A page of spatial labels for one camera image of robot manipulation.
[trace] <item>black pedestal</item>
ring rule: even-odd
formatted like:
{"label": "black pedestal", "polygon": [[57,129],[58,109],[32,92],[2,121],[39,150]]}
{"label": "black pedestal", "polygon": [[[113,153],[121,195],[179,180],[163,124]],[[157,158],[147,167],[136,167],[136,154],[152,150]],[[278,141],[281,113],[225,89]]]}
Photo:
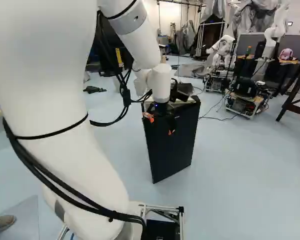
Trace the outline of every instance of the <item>black pedestal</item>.
{"label": "black pedestal", "polygon": [[175,119],[172,134],[171,116],[154,117],[153,123],[142,119],[154,184],[191,165],[201,105],[197,96],[192,98],[186,103],[170,103]]}
{"label": "black pedestal", "polygon": [[179,224],[169,221],[147,220],[146,231],[148,240],[177,240],[179,236]]}

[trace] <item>gray cloth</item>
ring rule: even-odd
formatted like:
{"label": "gray cloth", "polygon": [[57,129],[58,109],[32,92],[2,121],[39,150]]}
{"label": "gray cloth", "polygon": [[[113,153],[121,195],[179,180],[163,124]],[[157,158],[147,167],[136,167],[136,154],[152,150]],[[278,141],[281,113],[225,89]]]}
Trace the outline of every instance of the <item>gray cloth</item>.
{"label": "gray cloth", "polygon": [[175,76],[186,78],[203,78],[206,65],[203,62],[181,64],[175,72]]}
{"label": "gray cloth", "polygon": [[195,41],[196,31],[192,20],[188,20],[181,31],[175,33],[175,44],[178,48],[179,54],[186,54]]}
{"label": "gray cloth", "polygon": [[184,33],[184,45],[186,49],[189,50],[194,43],[196,36],[194,22],[192,20],[188,20],[182,27],[182,32]]}
{"label": "gray cloth", "polygon": [[204,23],[212,14],[220,19],[225,19],[227,14],[227,0],[207,0],[200,23]]}
{"label": "gray cloth", "polygon": [[225,31],[237,38],[241,33],[263,33],[274,23],[277,4],[281,0],[245,0],[241,3]]}

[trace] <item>pink object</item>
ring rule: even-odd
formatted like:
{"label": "pink object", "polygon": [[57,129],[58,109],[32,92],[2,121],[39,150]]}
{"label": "pink object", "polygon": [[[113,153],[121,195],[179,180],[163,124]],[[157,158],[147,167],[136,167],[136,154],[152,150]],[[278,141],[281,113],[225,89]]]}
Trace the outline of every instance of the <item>pink object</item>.
{"label": "pink object", "polygon": [[294,52],[290,48],[286,48],[281,51],[279,58],[281,60],[289,60],[292,58],[293,54]]}

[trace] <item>black box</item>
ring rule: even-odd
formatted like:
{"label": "black box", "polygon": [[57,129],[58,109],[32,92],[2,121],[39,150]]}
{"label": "black box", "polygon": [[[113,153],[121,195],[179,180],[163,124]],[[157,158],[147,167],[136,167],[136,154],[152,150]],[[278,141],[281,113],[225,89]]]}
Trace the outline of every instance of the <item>black box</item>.
{"label": "black box", "polygon": [[153,123],[142,119],[154,184],[189,167],[192,161],[201,102],[192,96],[187,102],[169,105],[175,119],[174,133],[169,134],[169,117],[155,117]]}

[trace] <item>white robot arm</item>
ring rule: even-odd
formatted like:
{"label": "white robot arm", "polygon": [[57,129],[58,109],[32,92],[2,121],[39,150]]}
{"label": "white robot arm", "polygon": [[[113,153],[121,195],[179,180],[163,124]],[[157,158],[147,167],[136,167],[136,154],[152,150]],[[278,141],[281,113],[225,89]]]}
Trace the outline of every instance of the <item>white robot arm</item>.
{"label": "white robot arm", "polygon": [[[99,7],[135,61],[151,69],[153,98],[167,101],[171,67],[160,64],[142,0],[100,0]],[[0,1],[0,107],[18,141],[43,167],[95,203],[131,213],[125,186],[94,137],[82,91],[97,9],[96,0]],[[46,186],[43,193],[82,240],[113,240],[123,229],[123,221],[82,210]]]}
{"label": "white robot arm", "polygon": [[283,2],[275,11],[272,27],[269,27],[264,31],[264,36],[266,39],[265,49],[262,55],[264,58],[272,57],[273,49],[275,48],[276,44],[280,42],[281,37],[286,34],[289,6],[290,0]]}

